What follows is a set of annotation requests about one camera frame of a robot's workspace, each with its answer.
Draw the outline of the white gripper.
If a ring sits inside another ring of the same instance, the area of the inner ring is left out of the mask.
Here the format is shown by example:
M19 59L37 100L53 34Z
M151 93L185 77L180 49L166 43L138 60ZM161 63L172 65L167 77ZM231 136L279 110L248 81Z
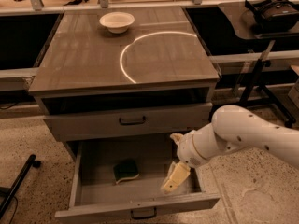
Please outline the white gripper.
M180 162L172 162L161 191L164 194L175 191L190 175L191 168L197 168L208 162L205 151L208 136L197 131L186 134L172 133L170 138L178 146L177 156Z

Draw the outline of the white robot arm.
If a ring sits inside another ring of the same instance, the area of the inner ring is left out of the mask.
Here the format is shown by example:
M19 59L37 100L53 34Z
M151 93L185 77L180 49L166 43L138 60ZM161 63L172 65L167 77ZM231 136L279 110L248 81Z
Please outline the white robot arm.
M299 131L275 125L237 105L224 105L208 125L188 133L173 133L178 162L170 165L161 190L175 191L196 169L212 158L256 147L299 168Z

